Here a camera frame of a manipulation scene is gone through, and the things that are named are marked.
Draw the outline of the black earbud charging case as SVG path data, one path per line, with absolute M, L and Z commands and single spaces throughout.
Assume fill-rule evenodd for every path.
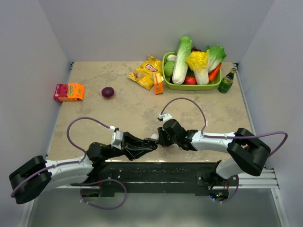
M 143 145 L 145 147 L 156 149 L 158 147 L 158 143 L 159 143 L 159 141 L 156 140 L 156 139 L 152 139 L 152 138 L 145 138 L 145 139 L 143 139 Z

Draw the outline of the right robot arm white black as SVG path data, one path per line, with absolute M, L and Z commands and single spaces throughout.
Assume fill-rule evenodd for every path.
M 178 121 L 170 119 L 158 128 L 158 134 L 159 144 L 163 147 L 176 144 L 186 151 L 228 153 L 231 158 L 220 161 L 211 173 L 211 181 L 217 186 L 240 173 L 260 176 L 271 151 L 268 145 L 245 128 L 225 134 L 202 133 L 198 130 L 185 130 Z

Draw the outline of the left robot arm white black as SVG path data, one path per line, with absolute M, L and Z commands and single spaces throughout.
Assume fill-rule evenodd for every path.
M 24 204 L 44 191 L 66 184 L 94 185 L 107 160 L 126 156 L 133 161 L 156 150 L 158 143 L 157 134 L 140 139 L 128 132 L 116 131 L 110 144 L 94 142 L 79 158 L 52 161 L 35 156 L 9 175 L 11 197 L 17 204 Z

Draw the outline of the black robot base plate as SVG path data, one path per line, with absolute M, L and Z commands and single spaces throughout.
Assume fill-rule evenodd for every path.
M 221 180 L 214 175 L 217 163 L 107 162 L 87 183 L 101 187 L 101 196 L 115 193 L 188 193 L 196 196 L 220 192 L 237 185 L 236 176 Z

